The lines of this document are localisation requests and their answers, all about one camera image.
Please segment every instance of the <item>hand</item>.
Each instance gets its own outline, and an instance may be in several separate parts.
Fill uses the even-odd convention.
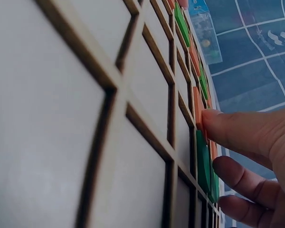
[[[183,7],[185,10],[188,9],[188,0],[177,0],[179,5]]]
[[[217,175],[252,202],[236,196],[218,201],[231,218],[256,228],[285,228],[285,109],[272,113],[222,114],[203,111],[209,138],[271,169],[278,182],[265,180],[229,157],[213,162]]]

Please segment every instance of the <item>wooden frame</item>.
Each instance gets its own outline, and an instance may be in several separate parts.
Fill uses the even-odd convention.
[[[164,17],[157,1],[162,1],[170,17],[169,23]],[[166,186],[164,193],[164,209],[162,227],[170,228],[174,224],[176,210],[176,192],[178,177],[190,189],[190,227],[197,226],[196,210],[198,198],[203,202],[202,224],[205,227],[219,227],[220,210],[217,204],[212,204],[197,182],[197,146],[194,104],[192,88],[189,91],[189,105],[186,104],[177,89],[175,79],[176,63],[179,61],[188,86],[193,80],[189,72],[194,73],[197,80],[196,69],[193,67],[189,49],[186,47],[181,32],[176,24],[171,0],[123,0],[132,15],[128,29],[115,63],[112,63],[99,43],[89,32],[86,25],[80,20],[69,0],[36,0],[45,15],[52,22],[58,33],[80,59],[87,70],[95,77],[99,85],[106,91],[106,100],[103,106],[95,138],[92,139],[90,158],[87,163],[85,180],[82,188],[81,201],[77,213],[77,227],[105,227],[94,216],[96,200],[106,201],[108,197],[107,186],[113,181],[113,166],[116,162],[115,147],[118,143],[116,132],[121,128],[121,120],[126,116],[146,141],[157,151],[167,164]],[[144,13],[153,6],[158,19],[163,26],[170,42],[170,60],[165,61],[149,25],[145,23]],[[185,50],[187,61],[184,63],[177,51],[174,37],[180,37]],[[135,54],[141,39],[145,39],[154,58],[159,65],[167,84],[169,85],[169,110],[167,135],[163,136],[155,127],[153,120],[141,106],[139,100],[129,85],[133,77]],[[176,139],[176,113],[180,108],[186,122],[191,129],[191,156],[190,169],[188,169],[177,156]],[[101,199],[95,195],[102,193]]]

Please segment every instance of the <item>blue game mat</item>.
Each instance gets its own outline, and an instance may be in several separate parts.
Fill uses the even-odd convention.
[[[223,62],[210,65],[219,108],[271,112],[285,107],[285,0],[206,0]],[[245,167],[272,171],[223,149]],[[232,194],[225,186],[226,193]],[[226,227],[247,227],[226,218]]]

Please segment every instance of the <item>clear plastic packaging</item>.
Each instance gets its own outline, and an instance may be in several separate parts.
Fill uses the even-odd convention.
[[[204,0],[191,0],[189,14],[208,65],[223,61],[212,18]]]

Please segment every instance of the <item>green tile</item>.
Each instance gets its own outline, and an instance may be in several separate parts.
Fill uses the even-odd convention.
[[[202,131],[196,131],[198,148],[198,183],[205,193],[211,194],[210,154]]]
[[[175,2],[175,19],[176,19],[177,24],[180,27],[180,32],[182,36],[184,37],[187,47],[190,47],[189,30],[185,22],[184,16],[181,13],[181,8],[178,2]]]
[[[210,174],[211,174],[211,193],[208,195],[210,201],[215,203],[217,201],[216,197],[216,183],[215,183],[215,176],[214,170],[212,168],[212,161],[210,161]]]
[[[205,99],[208,100],[208,89],[207,89],[207,81],[205,78],[205,73],[201,64],[199,64],[199,67],[200,67],[200,77],[199,77],[200,87],[203,91]]]
[[[219,177],[215,175],[216,201],[219,199]]]

